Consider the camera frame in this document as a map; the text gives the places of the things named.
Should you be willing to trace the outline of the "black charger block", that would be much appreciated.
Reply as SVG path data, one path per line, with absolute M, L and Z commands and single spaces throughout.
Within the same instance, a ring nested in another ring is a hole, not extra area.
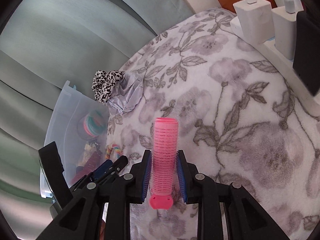
M 311 95 L 319 92 L 319 26 L 305 11 L 297 13 L 293 69 Z

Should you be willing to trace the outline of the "green curtain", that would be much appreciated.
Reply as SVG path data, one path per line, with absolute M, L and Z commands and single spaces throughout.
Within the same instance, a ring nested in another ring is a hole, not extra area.
M 86 96 L 97 70 L 120 68 L 192 14 L 186 0 L 23 0 L 1 33 L 1 211 L 21 239 L 50 222 L 38 150 L 61 88 Z

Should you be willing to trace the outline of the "white power strip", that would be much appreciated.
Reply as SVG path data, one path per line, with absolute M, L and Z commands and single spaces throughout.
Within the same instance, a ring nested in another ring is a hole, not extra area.
M 262 44 L 251 44 L 261 53 L 287 80 L 302 106 L 312 116 L 319 120 L 320 106 L 319 93 L 313 96 L 293 69 L 293 62 L 288 60 L 275 47 L 275 39 L 271 38 Z

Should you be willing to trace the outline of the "dark red hair claw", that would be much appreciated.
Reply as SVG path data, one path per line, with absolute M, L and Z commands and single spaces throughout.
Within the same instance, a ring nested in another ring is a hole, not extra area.
M 88 175 L 94 171 L 100 165 L 101 155 L 101 151 L 95 151 L 82 168 L 77 167 L 76 174 L 71 180 L 71 185 L 75 184 L 84 175 Z

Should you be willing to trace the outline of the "floral fleece blanket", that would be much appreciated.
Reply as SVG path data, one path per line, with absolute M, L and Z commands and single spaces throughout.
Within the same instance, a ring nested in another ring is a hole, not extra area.
M 107 145 L 132 165 L 153 145 L 159 117 L 179 123 L 178 148 L 218 183 L 242 185 L 290 239 L 319 221 L 319 122 L 281 74 L 209 9 L 171 27 L 122 67 L 139 74 L 135 109 L 111 116 Z

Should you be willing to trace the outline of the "leopard print scrunchie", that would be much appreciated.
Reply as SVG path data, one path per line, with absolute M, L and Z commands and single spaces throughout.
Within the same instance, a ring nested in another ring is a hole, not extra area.
M 114 87 L 124 79 L 124 76 L 125 72 L 119 70 L 111 70 L 109 72 L 104 70 L 97 71 L 92 83 L 95 100 L 99 103 L 106 103 Z

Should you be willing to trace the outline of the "pink hair roller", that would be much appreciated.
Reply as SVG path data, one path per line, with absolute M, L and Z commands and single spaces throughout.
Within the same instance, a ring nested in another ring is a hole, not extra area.
M 152 189 L 149 200 L 155 209 L 168 210 L 173 205 L 172 186 L 175 173 L 178 121 L 156 118 L 153 131 Z

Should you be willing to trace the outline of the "grey silver scrunchie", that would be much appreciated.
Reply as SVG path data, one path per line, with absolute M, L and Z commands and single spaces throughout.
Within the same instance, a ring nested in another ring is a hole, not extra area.
M 106 102 L 111 115 L 123 115 L 134 110 L 143 96 L 143 78 L 132 72 L 125 72 L 124 78 L 115 85 Z

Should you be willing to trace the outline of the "clear plastic storage box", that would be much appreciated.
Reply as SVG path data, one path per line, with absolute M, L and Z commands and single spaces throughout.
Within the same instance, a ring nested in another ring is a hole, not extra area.
M 93 138 L 86 133 L 84 120 L 94 113 L 101 116 L 107 126 L 108 107 L 72 88 L 67 80 L 55 104 L 44 145 L 56 143 L 68 187 L 72 186 L 85 145 Z

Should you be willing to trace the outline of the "white charger adapter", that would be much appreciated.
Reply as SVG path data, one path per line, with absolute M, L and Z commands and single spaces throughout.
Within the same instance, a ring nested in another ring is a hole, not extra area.
M 272 9 L 275 47 L 288 60 L 293 60 L 296 48 L 297 12 L 303 11 L 301 0 L 275 0 Z
M 267 0 L 242 0 L 233 4 L 245 40 L 262 44 L 274 37 L 271 3 Z

